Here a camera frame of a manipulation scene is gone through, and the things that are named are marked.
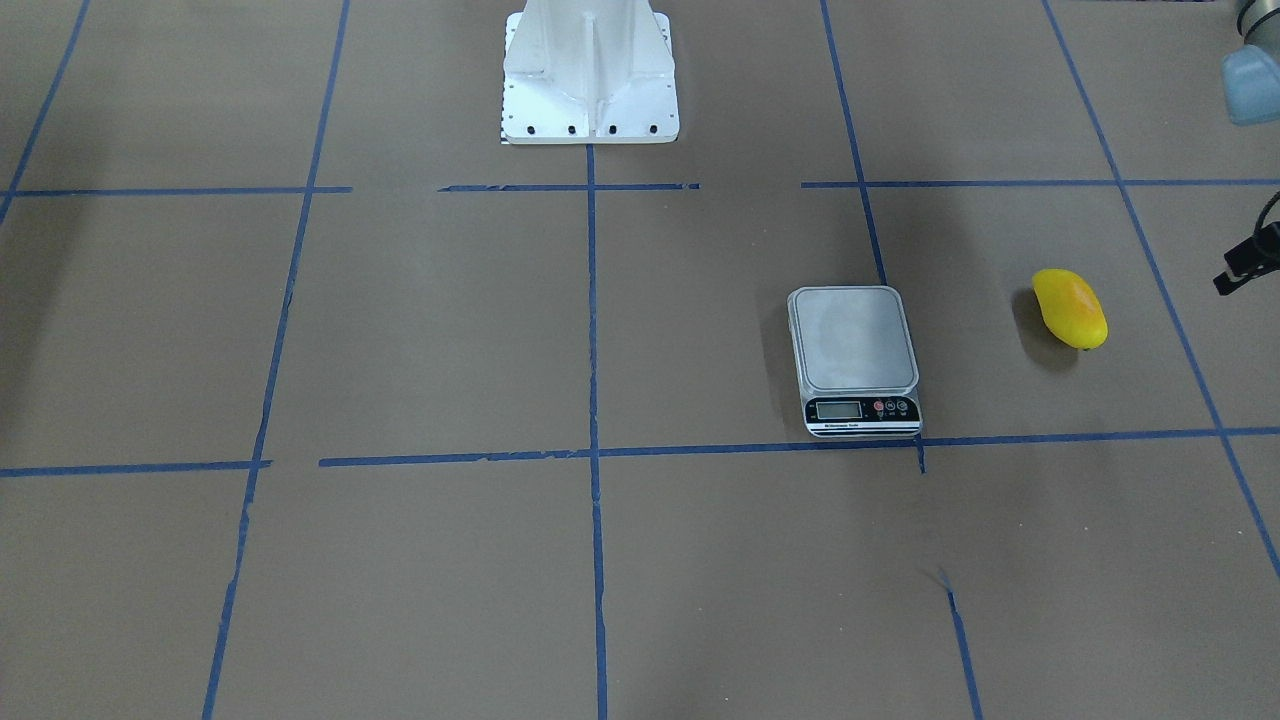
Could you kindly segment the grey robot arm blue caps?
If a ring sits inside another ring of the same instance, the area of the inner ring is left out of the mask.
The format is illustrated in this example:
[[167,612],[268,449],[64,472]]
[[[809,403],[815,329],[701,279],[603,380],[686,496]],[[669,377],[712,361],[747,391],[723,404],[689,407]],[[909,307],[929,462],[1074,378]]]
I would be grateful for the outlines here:
[[[1222,60],[1228,117],[1235,126],[1257,126],[1279,118],[1279,3],[1236,1],[1235,28],[1242,47]],[[1224,254],[1225,270],[1213,278],[1221,296],[1279,269],[1279,224],[1274,193],[1262,206],[1249,234]]]

